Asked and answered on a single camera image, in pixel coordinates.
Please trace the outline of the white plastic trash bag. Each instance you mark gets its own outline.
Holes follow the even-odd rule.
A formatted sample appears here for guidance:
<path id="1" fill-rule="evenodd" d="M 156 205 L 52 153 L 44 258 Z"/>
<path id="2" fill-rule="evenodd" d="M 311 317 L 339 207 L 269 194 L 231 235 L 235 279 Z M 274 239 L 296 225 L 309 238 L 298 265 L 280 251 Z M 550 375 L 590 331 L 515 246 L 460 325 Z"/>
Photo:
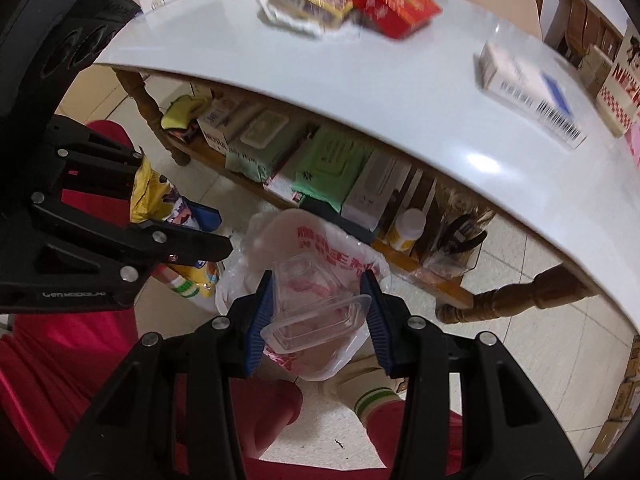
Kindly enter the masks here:
<path id="1" fill-rule="evenodd" d="M 383 292 L 390 290 L 386 259 L 334 224 L 301 209 L 256 214 L 218 282 L 216 309 L 227 313 L 270 271 L 274 306 L 262 329 L 265 354 L 307 382 L 323 382 L 369 337 L 370 298 L 360 292 L 367 270 Z"/>

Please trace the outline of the white blue medicine box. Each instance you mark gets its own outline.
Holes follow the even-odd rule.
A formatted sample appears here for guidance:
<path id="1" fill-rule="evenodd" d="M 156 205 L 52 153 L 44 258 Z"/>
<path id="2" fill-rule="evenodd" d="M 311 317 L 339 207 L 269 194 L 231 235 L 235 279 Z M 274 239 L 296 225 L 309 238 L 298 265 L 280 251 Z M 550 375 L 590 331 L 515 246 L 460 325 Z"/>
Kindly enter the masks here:
<path id="1" fill-rule="evenodd" d="M 536 122 L 567 148 L 574 150 L 587 139 L 570 87 L 543 68 L 490 41 L 477 67 L 485 94 Z"/>

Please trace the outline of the red cigarette box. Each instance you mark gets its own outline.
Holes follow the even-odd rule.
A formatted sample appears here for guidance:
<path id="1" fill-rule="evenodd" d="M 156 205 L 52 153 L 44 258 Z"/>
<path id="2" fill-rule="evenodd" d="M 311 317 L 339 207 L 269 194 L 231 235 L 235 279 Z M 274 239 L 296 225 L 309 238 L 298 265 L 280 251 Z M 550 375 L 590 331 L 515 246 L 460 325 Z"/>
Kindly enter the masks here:
<path id="1" fill-rule="evenodd" d="M 404 39 L 442 13 L 435 0 L 350 0 L 388 38 Z"/>

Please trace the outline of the yellow snack wrapper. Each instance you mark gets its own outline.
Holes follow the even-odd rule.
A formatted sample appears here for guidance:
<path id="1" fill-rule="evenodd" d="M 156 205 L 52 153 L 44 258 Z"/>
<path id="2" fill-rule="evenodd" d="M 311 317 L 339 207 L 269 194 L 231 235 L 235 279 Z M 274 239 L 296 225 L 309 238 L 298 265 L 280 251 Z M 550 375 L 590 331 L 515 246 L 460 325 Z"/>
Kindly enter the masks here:
<path id="1" fill-rule="evenodd" d="M 171 181 L 152 168 L 148 156 L 141 153 L 139 156 L 141 164 L 134 175 L 129 208 L 133 224 L 153 222 L 163 228 L 162 234 L 153 235 L 157 242 L 179 230 L 212 234 L 220 228 L 222 219 L 217 209 L 183 196 Z M 157 266 L 153 278 L 192 304 L 212 310 L 220 265 L 206 260 L 184 264 L 172 258 Z"/>

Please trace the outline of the white bottle yellow label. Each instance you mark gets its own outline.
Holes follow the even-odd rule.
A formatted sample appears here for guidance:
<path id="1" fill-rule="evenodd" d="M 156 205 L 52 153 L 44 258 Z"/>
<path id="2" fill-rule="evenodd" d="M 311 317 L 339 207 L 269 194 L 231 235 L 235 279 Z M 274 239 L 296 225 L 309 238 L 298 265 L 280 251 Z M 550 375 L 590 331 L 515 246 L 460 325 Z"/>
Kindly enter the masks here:
<path id="1" fill-rule="evenodd" d="M 425 214 L 420 209 L 406 209 L 396 218 L 387 233 L 387 244 L 398 252 L 408 252 L 422 236 L 425 225 Z"/>

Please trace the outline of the brown cardboard tissue box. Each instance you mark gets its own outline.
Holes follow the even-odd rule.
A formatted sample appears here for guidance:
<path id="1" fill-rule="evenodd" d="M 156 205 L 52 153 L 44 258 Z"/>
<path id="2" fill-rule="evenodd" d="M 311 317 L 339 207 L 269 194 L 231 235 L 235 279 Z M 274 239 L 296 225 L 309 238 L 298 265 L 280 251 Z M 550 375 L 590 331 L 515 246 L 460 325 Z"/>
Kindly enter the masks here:
<path id="1" fill-rule="evenodd" d="M 586 92 L 595 98 L 612 68 L 612 60 L 595 44 L 590 44 L 578 65 L 578 77 Z"/>

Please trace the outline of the white tissue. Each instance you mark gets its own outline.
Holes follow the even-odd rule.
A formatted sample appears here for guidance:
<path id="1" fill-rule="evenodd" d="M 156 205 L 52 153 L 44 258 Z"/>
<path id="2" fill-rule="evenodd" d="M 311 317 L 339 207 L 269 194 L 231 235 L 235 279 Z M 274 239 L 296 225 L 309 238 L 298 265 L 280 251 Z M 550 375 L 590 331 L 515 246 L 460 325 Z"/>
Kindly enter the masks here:
<path id="1" fill-rule="evenodd" d="M 338 29 L 329 29 L 306 18 L 293 18 L 282 10 L 277 9 L 268 0 L 256 0 L 262 9 L 262 16 L 266 22 L 280 29 L 295 32 L 297 35 L 307 36 L 315 40 L 333 42 L 356 41 L 361 36 L 361 27 L 352 20 L 347 20 Z"/>

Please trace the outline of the cardboard boxes on floor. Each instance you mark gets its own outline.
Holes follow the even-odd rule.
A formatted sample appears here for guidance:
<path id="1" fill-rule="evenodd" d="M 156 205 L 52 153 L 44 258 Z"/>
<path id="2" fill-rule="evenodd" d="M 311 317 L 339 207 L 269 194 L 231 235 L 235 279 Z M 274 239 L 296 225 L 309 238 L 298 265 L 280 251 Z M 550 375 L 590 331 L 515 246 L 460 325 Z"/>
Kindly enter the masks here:
<path id="1" fill-rule="evenodd" d="M 608 419 L 590 448 L 606 454 L 622 435 L 639 408 L 639 335 L 634 336 L 623 381 L 618 386 Z"/>

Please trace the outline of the Nezha popcorn bucket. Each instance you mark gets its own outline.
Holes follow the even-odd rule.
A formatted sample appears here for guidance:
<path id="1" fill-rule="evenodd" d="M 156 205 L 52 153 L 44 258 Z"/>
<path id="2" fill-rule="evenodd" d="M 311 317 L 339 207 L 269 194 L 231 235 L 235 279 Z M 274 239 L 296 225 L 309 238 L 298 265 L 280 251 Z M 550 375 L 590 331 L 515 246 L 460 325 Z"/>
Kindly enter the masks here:
<path id="1" fill-rule="evenodd" d="M 613 136 L 623 136 L 639 119 L 639 32 L 627 22 L 626 34 L 596 97 L 596 109 Z"/>

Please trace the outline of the red trousers legs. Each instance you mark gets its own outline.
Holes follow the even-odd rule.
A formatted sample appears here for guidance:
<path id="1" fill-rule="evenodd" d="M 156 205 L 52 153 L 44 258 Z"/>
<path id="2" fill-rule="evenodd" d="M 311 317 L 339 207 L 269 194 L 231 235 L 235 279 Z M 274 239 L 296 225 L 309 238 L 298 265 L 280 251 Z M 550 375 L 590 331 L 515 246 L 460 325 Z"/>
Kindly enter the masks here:
<path id="1" fill-rule="evenodd" d="M 19 314 L 1 338 L 1 409 L 34 458 L 53 470 L 90 402 L 138 340 L 130 310 Z M 335 470 L 262 460 L 296 421 L 303 393 L 286 380 L 232 384 L 244 467 L 251 479 L 386 479 L 393 466 L 405 402 L 375 358 L 343 368 L 330 395 L 352 410 L 375 447 L 381 469 Z"/>

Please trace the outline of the clear plastic tray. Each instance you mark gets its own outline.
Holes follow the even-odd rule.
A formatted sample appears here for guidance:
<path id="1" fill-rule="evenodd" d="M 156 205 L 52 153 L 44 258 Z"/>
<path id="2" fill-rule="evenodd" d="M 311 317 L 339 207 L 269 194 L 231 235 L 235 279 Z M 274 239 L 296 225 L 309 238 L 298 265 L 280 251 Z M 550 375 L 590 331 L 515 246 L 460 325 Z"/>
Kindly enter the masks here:
<path id="1" fill-rule="evenodd" d="M 371 297 L 348 290 L 309 252 L 273 270 L 273 314 L 262 329 L 271 350 L 291 354 L 355 333 L 366 322 Z"/>

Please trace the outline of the white box under table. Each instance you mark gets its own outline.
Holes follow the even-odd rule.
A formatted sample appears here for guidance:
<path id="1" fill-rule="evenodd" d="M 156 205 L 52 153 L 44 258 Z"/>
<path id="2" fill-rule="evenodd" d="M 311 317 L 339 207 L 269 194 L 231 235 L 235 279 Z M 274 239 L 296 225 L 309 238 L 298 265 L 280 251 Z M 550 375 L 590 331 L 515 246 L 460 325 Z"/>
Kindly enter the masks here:
<path id="1" fill-rule="evenodd" d="M 373 232 L 393 192 L 404 184 L 410 167 L 403 158 L 375 150 L 344 200 L 341 216 Z"/>

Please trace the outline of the grey wet wipes pack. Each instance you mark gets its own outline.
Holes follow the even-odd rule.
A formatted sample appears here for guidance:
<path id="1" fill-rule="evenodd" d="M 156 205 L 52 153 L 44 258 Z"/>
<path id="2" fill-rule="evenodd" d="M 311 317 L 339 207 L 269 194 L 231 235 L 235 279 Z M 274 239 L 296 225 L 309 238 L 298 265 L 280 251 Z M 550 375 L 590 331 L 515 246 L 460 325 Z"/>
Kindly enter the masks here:
<path id="1" fill-rule="evenodd" d="M 304 118 L 264 110 L 231 142 L 224 168 L 254 182 L 265 183 L 306 130 Z"/>

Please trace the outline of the green wet wipes pack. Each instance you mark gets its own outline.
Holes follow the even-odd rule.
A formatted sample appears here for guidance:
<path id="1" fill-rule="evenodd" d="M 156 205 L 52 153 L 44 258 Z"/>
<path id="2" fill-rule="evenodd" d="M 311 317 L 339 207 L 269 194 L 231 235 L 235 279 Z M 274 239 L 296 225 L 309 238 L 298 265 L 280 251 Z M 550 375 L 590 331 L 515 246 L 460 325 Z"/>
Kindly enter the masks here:
<path id="1" fill-rule="evenodd" d="M 307 148 L 296 168 L 292 190 L 341 212 L 372 148 L 350 133 L 326 126 L 314 134 Z"/>

